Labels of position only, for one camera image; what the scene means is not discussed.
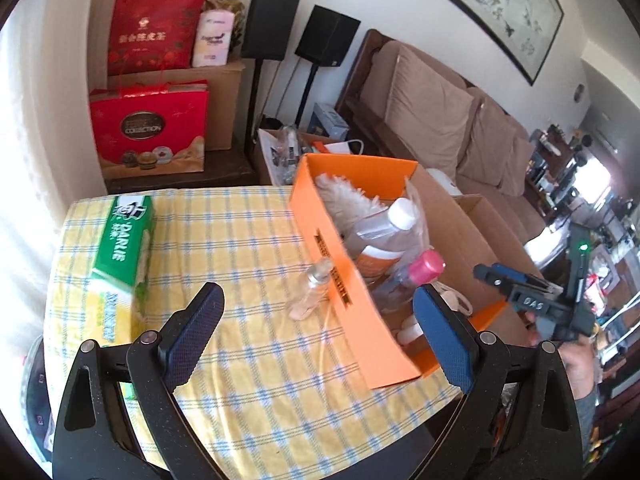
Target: oval label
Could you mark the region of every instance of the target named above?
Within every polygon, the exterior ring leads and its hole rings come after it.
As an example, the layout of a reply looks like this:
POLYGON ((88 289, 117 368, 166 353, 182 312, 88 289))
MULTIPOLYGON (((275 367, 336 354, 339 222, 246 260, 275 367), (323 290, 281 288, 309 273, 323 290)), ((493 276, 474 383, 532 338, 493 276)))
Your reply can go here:
POLYGON ((153 112, 136 112, 122 120, 120 130, 129 139, 150 139, 164 130, 164 119, 153 112))

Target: curtain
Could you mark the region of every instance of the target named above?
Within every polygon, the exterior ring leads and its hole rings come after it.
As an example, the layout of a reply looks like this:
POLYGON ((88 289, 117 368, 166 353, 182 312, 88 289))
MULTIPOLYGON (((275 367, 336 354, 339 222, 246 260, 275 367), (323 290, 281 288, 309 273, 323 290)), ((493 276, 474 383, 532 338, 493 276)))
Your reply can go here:
POLYGON ((91 0, 20 0, 0 31, 0 357, 42 334, 66 212, 106 194, 86 82, 91 0))

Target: bottle with pink cap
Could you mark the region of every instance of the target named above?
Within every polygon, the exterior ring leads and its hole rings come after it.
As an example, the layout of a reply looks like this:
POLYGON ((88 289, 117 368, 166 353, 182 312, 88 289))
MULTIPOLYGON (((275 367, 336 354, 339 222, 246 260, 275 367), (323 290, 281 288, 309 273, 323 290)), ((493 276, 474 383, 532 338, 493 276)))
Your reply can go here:
POLYGON ((396 270, 371 297, 380 312, 392 312, 410 301, 416 288, 437 280, 444 268, 442 256, 434 250, 424 251, 414 262, 396 270))

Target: bottle cap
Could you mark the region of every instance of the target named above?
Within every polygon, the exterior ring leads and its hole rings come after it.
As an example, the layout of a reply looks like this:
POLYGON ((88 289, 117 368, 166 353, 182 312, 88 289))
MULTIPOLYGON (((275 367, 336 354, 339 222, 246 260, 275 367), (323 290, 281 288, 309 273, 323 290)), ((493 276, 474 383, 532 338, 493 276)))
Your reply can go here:
POLYGON ((431 283, 437 279, 445 268, 442 256, 433 249, 424 251, 418 259, 409 265, 409 278, 416 285, 424 285, 431 283))
POLYGON ((407 198, 399 198, 393 202, 387 215, 389 221, 402 231, 411 229, 418 220, 415 205, 407 198))
POLYGON ((314 282, 315 285, 324 285, 329 283, 332 270, 334 270, 334 263, 331 258, 322 258, 318 263, 309 267, 306 273, 309 276, 309 280, 314 282))

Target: sofa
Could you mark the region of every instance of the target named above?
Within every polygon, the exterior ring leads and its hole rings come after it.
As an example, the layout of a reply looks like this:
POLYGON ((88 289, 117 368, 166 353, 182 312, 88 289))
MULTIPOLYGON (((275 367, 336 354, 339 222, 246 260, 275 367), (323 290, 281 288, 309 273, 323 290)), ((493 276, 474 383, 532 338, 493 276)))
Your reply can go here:
POLYGON ((485 197, 525 244, 545 221, 524 198, 534 151, 489 95, 417 48, 370 30, 337 104, 368 155, 417 160, 485 197))

